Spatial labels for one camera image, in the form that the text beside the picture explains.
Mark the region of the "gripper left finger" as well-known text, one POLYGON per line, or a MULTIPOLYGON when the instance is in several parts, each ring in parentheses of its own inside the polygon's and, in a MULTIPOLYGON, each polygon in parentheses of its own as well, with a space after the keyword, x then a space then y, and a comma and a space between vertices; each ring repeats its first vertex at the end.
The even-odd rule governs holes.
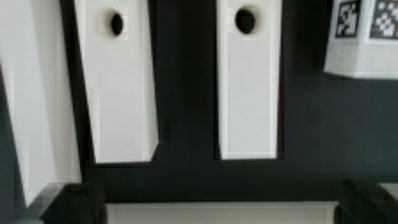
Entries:
POLYGON ((104 190, 95 181, 49 184, 15 224, 106 224, 104 190))

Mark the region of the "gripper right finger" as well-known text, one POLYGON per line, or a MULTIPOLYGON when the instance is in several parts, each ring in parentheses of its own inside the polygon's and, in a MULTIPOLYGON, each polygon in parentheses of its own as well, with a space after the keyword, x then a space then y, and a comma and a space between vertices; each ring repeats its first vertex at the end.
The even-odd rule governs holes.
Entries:
POLYGON ((342 181, 337 224, 398 224, 398 199, 378 183, 342 181))

